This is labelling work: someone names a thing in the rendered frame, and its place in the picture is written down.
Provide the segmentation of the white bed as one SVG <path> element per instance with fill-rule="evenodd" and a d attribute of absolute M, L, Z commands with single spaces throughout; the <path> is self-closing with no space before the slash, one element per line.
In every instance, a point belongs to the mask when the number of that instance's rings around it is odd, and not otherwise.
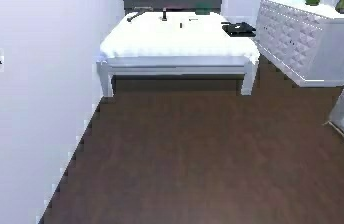
<path fill-rule="evenodd" d="M 193 10 L 145 11 L 131 22 L 131 12 L 100 44 L 97 71 L 105 97 L 114 95 L 113 79 L 126 75 L 240 75 L 241 93 L 252 93 L 260 52 L 249 37 L 230 37 L 226 18 Z"/>

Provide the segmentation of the dark grey bat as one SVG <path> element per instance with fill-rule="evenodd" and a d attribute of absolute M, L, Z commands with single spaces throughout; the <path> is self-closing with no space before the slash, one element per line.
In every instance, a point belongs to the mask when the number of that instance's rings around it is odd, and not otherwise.
<path fill-rule="evenodd" d="M 136 17 L 138 17 L 138 16 L 140 16 L 140 15 L 142 15 L 142 14 L 144 14 L 145 13 L 145 11 L 139 11 L 139 12 L 137 12 L 135 15 L 133 15 L 133 16 L 131 16 L 131 17 L 128 17 L 127 18 L 127 22 L 131 22 L 133 19 L 135 19 Z"/>

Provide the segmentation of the dark green pillow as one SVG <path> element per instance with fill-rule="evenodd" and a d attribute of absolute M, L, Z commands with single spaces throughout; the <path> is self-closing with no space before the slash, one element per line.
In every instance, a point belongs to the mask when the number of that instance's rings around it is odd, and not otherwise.
<path fill-rule="evenodd" d="M 211 8 L 206 3 L 197 3 L 195 5 L 195 14 L 196 15 L 209 15 Z"/>

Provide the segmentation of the black low side table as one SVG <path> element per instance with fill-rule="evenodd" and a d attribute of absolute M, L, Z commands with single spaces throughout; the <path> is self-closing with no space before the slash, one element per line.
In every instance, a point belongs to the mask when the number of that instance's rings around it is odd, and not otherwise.
<path fill-rule="evenodd" d="M 255 37 L 256 29 L 246 22 L 222 22 L 222 29 L 230 37 Z"/>

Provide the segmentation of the white chest of drawers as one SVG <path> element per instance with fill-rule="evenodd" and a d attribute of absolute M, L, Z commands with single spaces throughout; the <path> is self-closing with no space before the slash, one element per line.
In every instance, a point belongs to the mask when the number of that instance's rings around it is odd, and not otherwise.
<path fill-rule="evenodd" d="M 261 0 L 255 43 L 300 87 L 344 85 L 344 14 L 330 5 Z"/>

